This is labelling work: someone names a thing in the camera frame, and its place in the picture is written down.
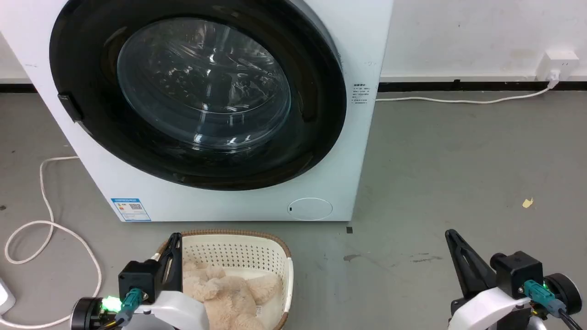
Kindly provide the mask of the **white front-load washing machine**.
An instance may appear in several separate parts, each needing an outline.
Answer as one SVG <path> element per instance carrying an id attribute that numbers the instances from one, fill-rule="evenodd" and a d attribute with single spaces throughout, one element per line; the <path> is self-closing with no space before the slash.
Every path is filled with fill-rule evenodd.
<path id="1" fill-rule="evenodd" d="M 0 0 L 0 33 L 119 220 L 112 198 L 138 198 L 151 222 L 300 221 L 290 216 L 288 206 L 305 197 L 332 204 L 331 215 L 321 221 L 351 220 L 394 0 L 304 0 L 332 34 L 342 63 L 347 96 L 342 131 L 312 169 L 274 186 L 243 191 L 189 187 L 149 175 L 113 156 L 71 120 L 50 69 L 50 37 L 66 2 Z M 371 88 L 367 104 L 351 104 L 355 83 Z"/>

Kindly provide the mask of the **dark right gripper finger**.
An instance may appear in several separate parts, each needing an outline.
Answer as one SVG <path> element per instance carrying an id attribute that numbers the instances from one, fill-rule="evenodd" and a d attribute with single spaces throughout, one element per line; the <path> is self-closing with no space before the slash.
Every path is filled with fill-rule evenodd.
<path id="1" fill-rule="evenodd" d="M 464 299 L 497 286 L 493 269 L 456 230 L 446 230 L 445 238 Z"/>

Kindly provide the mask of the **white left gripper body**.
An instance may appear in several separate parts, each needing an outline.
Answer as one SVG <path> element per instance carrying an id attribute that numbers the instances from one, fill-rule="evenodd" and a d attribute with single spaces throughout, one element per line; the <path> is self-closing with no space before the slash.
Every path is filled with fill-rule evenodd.
<path id="1" fill-rule="evenodd" d="M 161 291 L 155 303 L 141 305 L 132 330 L 210 330 L 203 303 L 179 291 Z"/>

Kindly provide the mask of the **white wall socket box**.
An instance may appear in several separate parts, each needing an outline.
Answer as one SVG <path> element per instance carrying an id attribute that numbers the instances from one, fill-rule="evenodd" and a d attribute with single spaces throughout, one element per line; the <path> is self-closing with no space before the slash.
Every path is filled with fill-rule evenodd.
<path id="1" fill-rule="evenodd" d="M 535 71 L 536 81 L 547 81 L 552 69 L 560 70 L 560 81 L 566 81 L 579 66 L 580 60 L 571 50 L 547 50 L 543 54 Z"/>

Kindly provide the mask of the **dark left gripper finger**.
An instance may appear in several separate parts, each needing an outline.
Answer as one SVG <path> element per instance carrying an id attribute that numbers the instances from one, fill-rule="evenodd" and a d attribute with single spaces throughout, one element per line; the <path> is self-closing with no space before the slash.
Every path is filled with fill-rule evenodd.
<path id="1" fill-rule="evenodd" d="M 164 290 L 164 284 L 166 282 L 167 267 L 170 263 L 170 243 L 166 243 L 163 249 L 155 253 L 155 261 L 159 263 L 159 270 L 156 275 L 156 292 Z"/>
<path id="2" fill-rule="evenodd" d="M 183 236 L 180 232 L 170 235 L 166 246 L 166 290 L 183 291 Z"/>

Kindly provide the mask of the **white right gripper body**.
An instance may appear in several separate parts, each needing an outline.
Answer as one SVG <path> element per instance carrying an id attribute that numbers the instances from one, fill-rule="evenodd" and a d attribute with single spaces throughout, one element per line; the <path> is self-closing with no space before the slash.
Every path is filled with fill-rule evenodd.
<path id="1" fill-rule="evenodd" d="M 525 295 L 510 297 L 500 288 L 482 291 L 459 307 L 449 321 L 448 330 L 486 330 L 512 312 L 514 307 L 530 302 Z"/>

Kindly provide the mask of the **round white filter cover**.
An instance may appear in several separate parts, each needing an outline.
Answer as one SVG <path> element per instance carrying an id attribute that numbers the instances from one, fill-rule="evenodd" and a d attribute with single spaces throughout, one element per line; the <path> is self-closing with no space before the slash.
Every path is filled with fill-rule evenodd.
<path id="1" fill-rule="evenodd" d="M 333 210 L 332 204 L 316 197 L 305 197 L 292 201 L 288 213 L 295 220 L 321 221 L 327 219 Z"/>

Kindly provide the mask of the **beige plush toy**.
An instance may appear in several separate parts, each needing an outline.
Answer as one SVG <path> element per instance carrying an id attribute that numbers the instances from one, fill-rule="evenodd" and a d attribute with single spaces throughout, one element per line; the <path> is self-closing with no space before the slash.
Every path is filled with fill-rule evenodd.
<path id="1" fill-rule="evenodd" d="M 217 265 L 183 263 L 183 292 L 204 304 L 210 330 L 267 330 L 256 307 L 270 301 L 280 287 L 273 273 L 244 279 Z"/>

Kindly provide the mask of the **round black glass washer door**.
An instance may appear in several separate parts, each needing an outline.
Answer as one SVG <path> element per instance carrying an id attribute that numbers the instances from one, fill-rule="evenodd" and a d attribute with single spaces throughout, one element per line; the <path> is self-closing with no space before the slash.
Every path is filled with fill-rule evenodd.
<path id="1" fill-rule="evenodd" d="M 101 147 L 208 190 L 302 175 L 347 110 L 332 34 L 304 0 L 67 0 L 50 69 Z"/>

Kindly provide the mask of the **small printed text sticker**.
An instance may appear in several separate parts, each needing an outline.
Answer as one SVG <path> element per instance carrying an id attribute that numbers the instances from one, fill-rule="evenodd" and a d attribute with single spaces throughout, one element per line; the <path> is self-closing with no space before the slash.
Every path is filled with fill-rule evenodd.
<path id="1" fill-rule="evenodd" d="M 371 88 L 369 88 L 367 84 L 355 83 L 352 88 L 350 102 L 353 105 L 367 104 L 367 102 L 369 102 L 370 94 Z"/>

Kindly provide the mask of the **white perforated laundry basket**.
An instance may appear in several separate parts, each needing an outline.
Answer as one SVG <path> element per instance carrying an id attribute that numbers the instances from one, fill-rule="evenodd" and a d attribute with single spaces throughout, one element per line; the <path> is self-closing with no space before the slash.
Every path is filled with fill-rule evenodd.
<path id="1" fill-rule="evenodd" d="M 279 288 L 270 301 L 256 307 L 256 315 L 268 330 L 285 330 L 294 289 L 291 251 L 281 238 L 244 230 L 183 231 L 183 261 L 218 265 L 227 275 L 252 279 L 275 274 Z"/>

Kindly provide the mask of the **blue energy label sticker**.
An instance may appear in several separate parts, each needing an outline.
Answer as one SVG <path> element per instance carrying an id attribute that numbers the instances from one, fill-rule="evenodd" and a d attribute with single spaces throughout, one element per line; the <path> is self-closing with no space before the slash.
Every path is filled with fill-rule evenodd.
<path id="1" fill-rule="evenodd" d="M 111 202 L 122 221 L 151 222 L 150 216 L 138 198 L 112 198 Z"/>

